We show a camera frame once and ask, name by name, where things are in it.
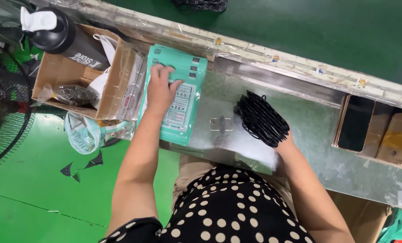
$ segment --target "black and white polka dot fabric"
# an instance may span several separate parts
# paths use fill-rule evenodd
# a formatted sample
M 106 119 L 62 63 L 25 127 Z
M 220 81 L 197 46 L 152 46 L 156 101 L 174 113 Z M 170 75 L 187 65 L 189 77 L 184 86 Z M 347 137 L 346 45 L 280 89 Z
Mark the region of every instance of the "black and white polka dot fabric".
M 100 243 L 315 243 L 279 193 L 257 174 L 220 165 L 191 182 L 162 229 L 134 219 Z

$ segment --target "printed instructions on package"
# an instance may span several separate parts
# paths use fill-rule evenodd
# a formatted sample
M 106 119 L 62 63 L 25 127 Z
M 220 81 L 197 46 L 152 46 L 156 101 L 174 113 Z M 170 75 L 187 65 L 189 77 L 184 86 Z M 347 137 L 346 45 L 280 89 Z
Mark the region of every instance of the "printed instructions on package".
M 184 129 L 184 121 L 186 117 L 190 117 L 191 111 L 187 111 L 189 107 L 189 101 L 191 98 L 192 87 L 181 84 L 175 93 L 174 102 L 166 113 L 164 119 L 165 125 Z

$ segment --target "stack of mask packages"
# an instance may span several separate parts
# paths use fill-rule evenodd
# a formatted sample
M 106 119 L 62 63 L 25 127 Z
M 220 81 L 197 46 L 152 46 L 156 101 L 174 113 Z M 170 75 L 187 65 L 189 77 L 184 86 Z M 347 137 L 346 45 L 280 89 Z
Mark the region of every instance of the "stack of mask packages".
M 191 137 L 193 122 L 198 109 L 207 70 L 207 59 L 161 45 L 150 47 L 144 95 L 141 101 L 141 109 L 139 109 L 137 125 L 148 106 L 147 87 L 151 77 L 150 68 L 156 63 L 175 68 L 175 72 L 169 74 L 170 83 L 174 80 L 184 80 L 184 83 L 179 85 L 175 99 L 162 120 L 160 139 L 186 146 Z

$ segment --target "brown cardboard box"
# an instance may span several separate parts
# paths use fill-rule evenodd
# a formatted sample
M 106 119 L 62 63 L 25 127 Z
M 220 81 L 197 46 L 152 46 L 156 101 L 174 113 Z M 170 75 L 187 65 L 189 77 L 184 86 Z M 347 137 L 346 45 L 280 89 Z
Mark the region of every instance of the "brown cardboard box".
M 79 25 L 82 30 L 90 35 L 99 34 L 110 36 L 117 41 L 117 48 L 114 60 L 109 72 L 109 77 L 104 87 L 99 109 L 93 107 L 75 107 L 63 104 L 56 99 L 46 101 L 46 104 L 63 108 L 68 111 L 82 114 L 84 116 L 98 120 L 124 119 L 125 111 L 121 107 L 127 105 L 130 92 L 129 77 L 133 69 L 135 57 L 139 55 L 118 35 L 111 31 L 99 29 L 89 25 Z M 60 55 L 43 54 L 42 62 L 33 88 L 32 98 L 37 100 L 39 93 L 45 84 L 51 86 L 61 84 L 77 84 L 87 87 L 96 77 L 103 72 L 94 70 L 76 61 L 64 58 Z
M 375 243 L 378 239 L 391 207 L 379 202 L 369 201 L 327 190 L 356 243 Z
M 402 113 L 392 117 L 379 147 L 377 159 L 402 165 Z

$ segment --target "green floor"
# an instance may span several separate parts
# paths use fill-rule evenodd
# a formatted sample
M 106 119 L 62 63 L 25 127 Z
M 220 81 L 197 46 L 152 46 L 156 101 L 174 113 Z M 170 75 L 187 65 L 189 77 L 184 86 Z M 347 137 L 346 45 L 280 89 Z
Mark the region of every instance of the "green floor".
M 71 162 L 72 173 L 84 168 L 97 153 L 77 153 L 60 118 L 37 114 L 25 142 L 0 165 L 0 243 L 99 240 L 106 232 L 112 189 L 128 145 L 121 141 L 102 149 L 103 166 L 79 171 L 78 183 L 60 170 Z M 179 156 L 159 152 L 154 189 L 162 224 L 171 217 Z
M 180 13 L 169 0 L 106 1 L 402 84 L 402 0 L 229 0 L 223 13 Z

